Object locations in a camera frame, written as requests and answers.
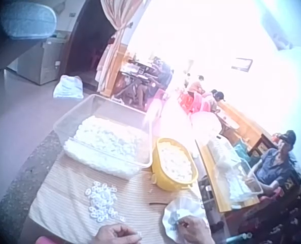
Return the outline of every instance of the hand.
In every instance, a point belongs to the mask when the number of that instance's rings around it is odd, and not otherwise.
[[[256,183],[256,180],[253,178],[253,177],[249,177],[249,178],[246,178],[245,179],[245,183],[247,185],[252,185],[252,184],[255,184]]]
[[[214,243],[211,237],[210,228],[203,219],[186,216],[181,218],[178,224],[179,234],[192,244]]]
[[[138,244],[141,237],[126,225],[102,226],[92,244]]]

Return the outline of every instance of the black cap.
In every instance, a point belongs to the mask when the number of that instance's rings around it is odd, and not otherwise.
[[[220,91],[215,93],[215,97],[219,98],[220,100],[224,100],[225,99],[225,95]]]
[[[296,134],[294,131],[290,130],[287,131],[286,134],[282,134],[280,136],[280,139],[294,146],[294,144],[296,143]]]

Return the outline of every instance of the doorway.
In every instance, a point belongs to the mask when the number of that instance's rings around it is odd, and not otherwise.
[[[78,75],[84,86],[97,90],[96,68],[115,31],[105,16],[101,2],[86,0],[64,54],[64,74]]]

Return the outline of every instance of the yellow bowl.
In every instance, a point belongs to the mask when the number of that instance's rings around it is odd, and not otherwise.
[[[158,150],[159,146],[163,142],[169,142],[171,145],[177,146],[180,148],[181,151],[185,153],[187,156],[188,160],[191,163],[191,169],[192,169],[192,180],[191,181],[186,181],[186,182],[181,182],[181,181],[176,181],[172,178],[170,178],[163,170],[161,166],[161,156],[160,152]],[[186,189],[189,186],[191,186],[194,182],[196,182],[198,178],[198,171],[196,168],[196,165],[193,161],[192,156],[190,155],[190,152],[178,141],[170,138],[159,138],[156,142],[155,149],[153,151],[153,163],[152,163],[152,180],[154,183],[158,185],[158,187],[162,188],[163,190],[170,191],[170,192],[175,192],[179,191],[182,189]]]

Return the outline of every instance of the curtain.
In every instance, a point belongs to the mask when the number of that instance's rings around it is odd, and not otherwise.
[[[117,32],[113,36],[114,43],[106,47],[97,66],[98,92],[105,91],[109,81],[116,78],[113,68],[124,30],[142,3],[143,0],[101,0],[104,13]]]

